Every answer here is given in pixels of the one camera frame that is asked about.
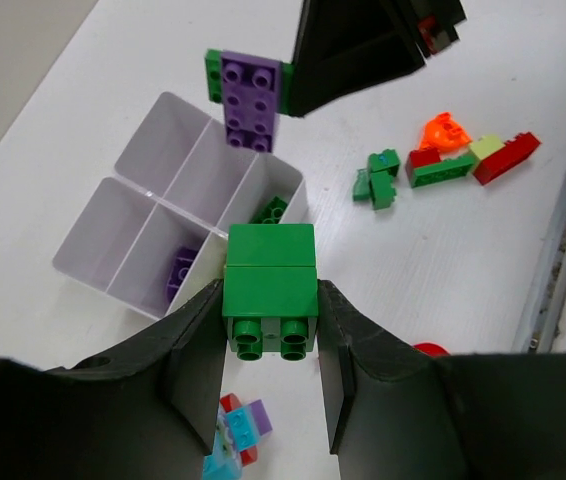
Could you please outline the green lego brick stack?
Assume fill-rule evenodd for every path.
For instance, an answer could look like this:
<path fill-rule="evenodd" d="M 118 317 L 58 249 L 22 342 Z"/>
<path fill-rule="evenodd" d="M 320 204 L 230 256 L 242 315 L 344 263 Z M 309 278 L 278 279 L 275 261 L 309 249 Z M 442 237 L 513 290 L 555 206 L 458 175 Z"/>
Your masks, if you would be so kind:
<path fill-rule="evenodd" d="M 314 226 L 234 224 L 229 228 L 222 317 L 242 361 L 278 353 L 300 361 L 318 320 Z"/>

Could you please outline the purple lego plate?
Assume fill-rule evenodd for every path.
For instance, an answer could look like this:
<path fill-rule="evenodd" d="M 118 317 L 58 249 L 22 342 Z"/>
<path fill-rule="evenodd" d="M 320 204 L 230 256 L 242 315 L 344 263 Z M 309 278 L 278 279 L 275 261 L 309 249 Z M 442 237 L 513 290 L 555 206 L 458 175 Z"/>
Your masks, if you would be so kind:
<path fill-rule="evenodd" d="M 223 106 L 226 143 L 272 152 L 278 119 L 289 113 L 294 66 L 216 49 L 206 51 L 204 62 L 209 100 Z"/>

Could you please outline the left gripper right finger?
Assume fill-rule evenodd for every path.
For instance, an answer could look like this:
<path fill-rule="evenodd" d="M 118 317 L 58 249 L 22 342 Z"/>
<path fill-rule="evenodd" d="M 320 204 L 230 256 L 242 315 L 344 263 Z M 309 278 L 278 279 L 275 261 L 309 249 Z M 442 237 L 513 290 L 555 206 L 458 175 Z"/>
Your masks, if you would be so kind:
<path fill-rule="evenodd" d="M 566 353 L 432 357 L 318 284 L 330 451 L 344 479 L 566 479 Z"/>

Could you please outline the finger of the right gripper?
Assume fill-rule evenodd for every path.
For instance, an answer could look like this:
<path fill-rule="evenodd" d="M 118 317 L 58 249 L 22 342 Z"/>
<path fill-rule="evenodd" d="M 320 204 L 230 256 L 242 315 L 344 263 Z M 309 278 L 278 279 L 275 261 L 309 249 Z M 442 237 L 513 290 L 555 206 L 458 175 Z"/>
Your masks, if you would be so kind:
<path fill-rule="evenodd" d="M 459 39 L 456 27 L 466 20 L 459 0 L 388 1 L 397 21 L 393 55 L 428 58 L 450 47 Z"/>
<path fill-rule="evenodd" d="M 289 114 L 303 117 L 343 96 L 408 76 L 424 58 L 393 55 L 388 1 L 304 1 L 292 57 Z"/>

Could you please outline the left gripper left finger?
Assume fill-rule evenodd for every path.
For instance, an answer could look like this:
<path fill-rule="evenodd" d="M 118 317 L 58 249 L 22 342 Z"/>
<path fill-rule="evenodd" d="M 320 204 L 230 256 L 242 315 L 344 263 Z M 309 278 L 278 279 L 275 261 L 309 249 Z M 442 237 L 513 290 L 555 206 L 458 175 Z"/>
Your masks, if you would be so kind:
<path fill-rule="evenodd" d="M 225 364 L 223 286 L 76 366 L 0 358 L 0 479 L 198 479 Z"/>

